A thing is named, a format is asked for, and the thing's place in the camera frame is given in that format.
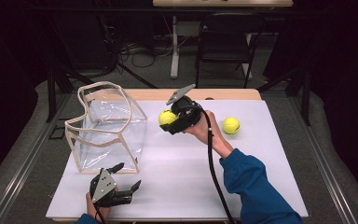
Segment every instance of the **clear plastic box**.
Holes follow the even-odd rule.
[[[139,173],[147,116],[120,86],[98,82],[79,88],[84,115],[65,122],[65,135],[82,174],[121,162],[120,173]]]

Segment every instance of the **office chair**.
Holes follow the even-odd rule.
[[[258,37],[263,32],[263,17],[249,13],[214,13],[200,23],[196,57],[196,88],[199,86],[200,62],[248,63],[243,87],[248,84]],[[249,43],[246,36],[252,34]]]

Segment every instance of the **yellow ball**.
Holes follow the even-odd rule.
[[[225,133],[236,133],[240,129],[240,121],[234,117],[228,117],[223,121]]]
[[[159,125],[170,124],[174,122],[176,119],[178,119],[178,117],[175,114],[173,114],[173,112],[170,109],[165,109],[161,111],[161,113],[159,113],[158,115],[158,124]]]

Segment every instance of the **white tabletop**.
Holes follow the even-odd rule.
[[[212,110],[218,122],[228,116],[235,116],[240,120],[240,130],[236,134],[226,135],[227,140],[245,154],[254,155],[264,162],[271,184],[302,217],[307,217],[305,204],[266,103],[258,100],[197,102],[204,109]],[[121,190],[129,189],[138,180],[142,180],[142,184],[134,193],[131,204],[114,207],[110,219],[227,220],[209,171],[207,147],[190,134],[170,135],[159,128],[158,113],[167,108],[165,101],[138,103],[148,116],[140,159],[141,172],[117,174],[113,178]],[[226,192],[219,157],[215,153],[213,156],[216,175],[231,215],[239,218],[240,197]],[[94,176],[81,175],[71,156],[46,216],[58,221],[79,218],[86,211],[85,194]]]

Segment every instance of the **hand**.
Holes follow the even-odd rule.
[[[87,202],[87,214],[91,217],[96,217],[96,220],[101,223],[102,220],[101,220],[100,216],[97,214],[97,210],[95,210],[95,207],[94,207],[94,204],[92,203],[91,195],[89,192],[86,194],[86,202]],[[111,210],[112,210],[112,207],[108,207],[108,208],[101,207],[100,208],[100,212],[103,215],[104,220],[107,220]]]
[[[219,125],[217,124],[216,118],[212,111],[206,110],[206,114],[211,122],[212,128],[212,146],[213,149],[225,159],[233,150],[231,144],[225,139],[220,131]],[[205,115],[201,113],[201,118],[199,122],[195,125],[185,129],[184,133],[191,133],[196,136],[202,143],[208,144],[208,123],[206,121]]]

